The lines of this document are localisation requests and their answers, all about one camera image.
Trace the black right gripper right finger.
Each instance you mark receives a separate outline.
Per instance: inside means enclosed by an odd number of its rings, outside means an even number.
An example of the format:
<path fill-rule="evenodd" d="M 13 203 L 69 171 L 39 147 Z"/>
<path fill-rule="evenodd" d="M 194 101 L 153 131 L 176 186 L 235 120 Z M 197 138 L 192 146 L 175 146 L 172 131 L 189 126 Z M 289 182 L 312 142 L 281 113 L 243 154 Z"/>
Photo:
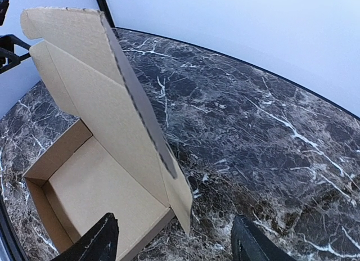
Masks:
<path fill-rule="evenodd" d="M 242 214 L 233 220 L 231 249 L 233 261 L 295 261 Z"/>

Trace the black left frame post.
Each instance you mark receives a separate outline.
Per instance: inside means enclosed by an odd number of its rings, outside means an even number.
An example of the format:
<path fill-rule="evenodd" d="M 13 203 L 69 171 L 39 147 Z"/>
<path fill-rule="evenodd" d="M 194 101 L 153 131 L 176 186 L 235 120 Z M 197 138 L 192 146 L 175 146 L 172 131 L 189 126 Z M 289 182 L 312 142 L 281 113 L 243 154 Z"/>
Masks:
<path fill-rule="evenodd" d="M 105 14 L 105 17 L 110 25 L 111 28 L 115 28 L 115 24 L 111 15 L 111 12 L 109 10 L 108 4 L 106 0 L 96 0 L 100 11 L 102 11 Z"/>

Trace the brown cardboard box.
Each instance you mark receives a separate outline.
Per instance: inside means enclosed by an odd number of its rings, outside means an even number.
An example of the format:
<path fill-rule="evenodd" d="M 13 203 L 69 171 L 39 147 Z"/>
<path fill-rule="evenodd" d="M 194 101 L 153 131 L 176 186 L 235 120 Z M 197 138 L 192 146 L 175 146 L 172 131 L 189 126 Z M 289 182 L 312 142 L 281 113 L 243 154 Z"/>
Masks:
<path fill-rule="evenodd" d="M 117 223 L 116 260 L 133 259 L 172 218 L 189 233 L 191 187 L 104 13 L 29 8 L 21 27 L 55 103 L 77 118 L 24 173 L 60 255 L 76 260 L 70 248 L 105 214 Z"/>

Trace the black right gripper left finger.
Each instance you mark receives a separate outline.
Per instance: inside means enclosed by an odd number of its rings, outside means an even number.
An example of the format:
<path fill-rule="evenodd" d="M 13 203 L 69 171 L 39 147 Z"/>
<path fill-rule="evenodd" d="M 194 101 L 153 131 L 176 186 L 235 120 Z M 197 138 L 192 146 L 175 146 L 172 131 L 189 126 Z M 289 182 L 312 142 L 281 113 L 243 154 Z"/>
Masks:
<path fill-rule="evenodd" d="M 118 237 L 118 220 L 113 213 L 106 213 L 73 246 L 55 257 L 55 260 L 116 260 Z"/>

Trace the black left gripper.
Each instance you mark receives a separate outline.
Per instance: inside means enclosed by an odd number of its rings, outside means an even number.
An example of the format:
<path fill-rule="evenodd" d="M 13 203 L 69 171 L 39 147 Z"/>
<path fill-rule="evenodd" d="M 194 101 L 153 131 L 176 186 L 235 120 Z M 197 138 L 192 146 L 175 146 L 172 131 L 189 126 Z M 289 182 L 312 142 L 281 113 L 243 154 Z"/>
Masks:
<path fill-rule="evenodd" d="M 9 0 L 0 0 L 0 26 L 3 25 L 6 12 L 9 7 Z M 23 42 L 13 34 L 1 36 L 1 74 L 20 65 L 22 61 L 30 57 L 30 53 L 19 56 L 15 53 L 15 45 L 29 51 L 30 45 Z"/>

